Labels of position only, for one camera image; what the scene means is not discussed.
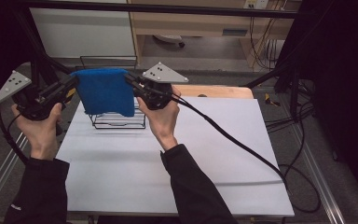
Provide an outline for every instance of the blue towel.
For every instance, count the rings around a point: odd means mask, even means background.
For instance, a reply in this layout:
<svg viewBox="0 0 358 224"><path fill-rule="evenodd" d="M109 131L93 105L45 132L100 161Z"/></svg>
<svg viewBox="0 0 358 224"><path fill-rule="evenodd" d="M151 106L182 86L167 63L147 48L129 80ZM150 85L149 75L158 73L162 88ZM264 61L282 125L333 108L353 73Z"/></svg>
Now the blue towel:
<svg viewBox="0 0 358 224"><path fill-rule="evenodd" d="M134 116L133 91L125 81L125 74L126 70L118 68L85 69L71 74L79 79L76 90L86 114L117 112L125 117Z"/></svg>

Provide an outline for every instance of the floor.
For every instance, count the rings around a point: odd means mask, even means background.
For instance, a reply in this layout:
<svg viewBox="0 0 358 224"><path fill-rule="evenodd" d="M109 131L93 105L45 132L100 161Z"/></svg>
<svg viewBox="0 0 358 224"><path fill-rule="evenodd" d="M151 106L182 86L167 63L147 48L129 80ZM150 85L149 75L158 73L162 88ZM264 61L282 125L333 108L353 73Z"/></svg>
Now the floor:
<svg viewBox="0 0 358 224"><path fill-rule="evenodd" d="M163 62L170 68L186 74L190 79L190 84L228 86L248 83L268 71L268 69L254 70L249 68L238 39L184 37L184 41L186 46L181 49L178 46L161 42L149 36L145 42L143 61L138 64L137 68L141 70L147 69L158 62ZM269 61L265 59L264 63L269 64ZM21 69L26 73L29 68L25 66ZM275 94L272 88L275 81L275 78L271 78L261 86L253 89L265 120L287 117L283 106L279 106L279 103L287 100L288 94ZM269 95L270 101L277 104L266 104L266 93ZM307 96L300 96L299 101L304 104L308 100ZM351 171L344 162L333 160L331 147L324 136L324 131L317 117L309 116L304 119L304 127L306 143L321 168L344 222L332 221L327 215L323 204L321 208L311 214L295 209L296 216L287 218L286 222L358 223L358 185L351 175ZM288 126L277 132L271 132L269 137L278 163L289 163L298 151L298 141L293 127ZM7 153L8 146L6 146L3 139L0 139L0 164L4 161ZM308 166L302 157L295 163L295 167L301 170L305 176L311 178ZM22 166L19 163L16 164L1 190L0 220L16 193L22 170ZM311 209L317 204L315 193L307 181L299 174L290 173L288 181L291 186L291 200L295 205ZM75 220L73 223L87 223L87 216L69 216L69 218ZM264 218L258 217L256 220L264 220ZM241 220L241 223L251 222L250 219Z"/></svg>

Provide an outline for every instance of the human hand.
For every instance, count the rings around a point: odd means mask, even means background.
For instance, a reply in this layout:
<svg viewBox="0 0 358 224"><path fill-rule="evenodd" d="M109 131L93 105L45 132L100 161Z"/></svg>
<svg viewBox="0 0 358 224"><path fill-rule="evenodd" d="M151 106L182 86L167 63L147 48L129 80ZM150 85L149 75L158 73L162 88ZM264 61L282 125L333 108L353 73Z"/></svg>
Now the human hand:
<svg viewBox="0 0 358 224"><path fill-rule="evenodd" d="M180 96L179 90L172 86L174 94ZM159 110L149 110L146 103L140 97L136 98L139 104L139 109L145 113L149 119L150 129L153 135L156 136L159 144L167 151L178 145L174 137L174 129L176 120L179 114L179 106L175 101L170 101L164 108Z"/></svg>
<svg viewBox="0 0 358 224"><path fill-rule="evenodd" d="M11 110L15 117L20 114L17 105L13 105ZM56 124L62 120L61 111L62 104L58 103L53 106L47 119L29 120L23 116L16 119L17 126L31 144L32 158L52 161L57 155Z"/></svg>

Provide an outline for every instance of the white plastic bracket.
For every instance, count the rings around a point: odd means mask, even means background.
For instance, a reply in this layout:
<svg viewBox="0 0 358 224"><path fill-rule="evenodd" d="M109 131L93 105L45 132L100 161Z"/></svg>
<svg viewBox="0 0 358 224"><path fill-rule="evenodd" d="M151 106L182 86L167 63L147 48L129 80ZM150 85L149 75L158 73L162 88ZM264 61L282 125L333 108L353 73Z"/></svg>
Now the white plastic bracket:
<svg viewBox="0 0 358 224"><path fill-rule="evenodd" d="M0 90L0 104L8 97L30 85L32 80L23 74L13 71L5 85Z"/></svg>
<svg viewBox="0 0 358 224"><path fill-rule="evenodd" d="M157 83L186 83L188 78L180 75L163 63L158 63L142 74L143 77Z"/></svg>

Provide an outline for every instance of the wrist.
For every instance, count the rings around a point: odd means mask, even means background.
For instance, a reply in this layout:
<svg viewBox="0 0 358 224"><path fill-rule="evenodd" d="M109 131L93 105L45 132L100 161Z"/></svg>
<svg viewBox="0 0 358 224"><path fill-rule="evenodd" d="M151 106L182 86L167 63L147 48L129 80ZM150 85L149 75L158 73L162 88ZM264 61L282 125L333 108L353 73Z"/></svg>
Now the wrist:
<svg viewBox="0 0 358 224"><path fill-rule="evenodd" d="M178 145L178 142L175 137L165 137L165 138L159 138L158 139L159 144L162 146L164 151L168 151L173 147L176 147Z"/></svg>
<svg viewBox="0 0 358 224"><path fill-rule="evenodd" d="M49 146L34 146L32 145L31 157L42 161L53 161L58 152L57 144Z"/></svg>

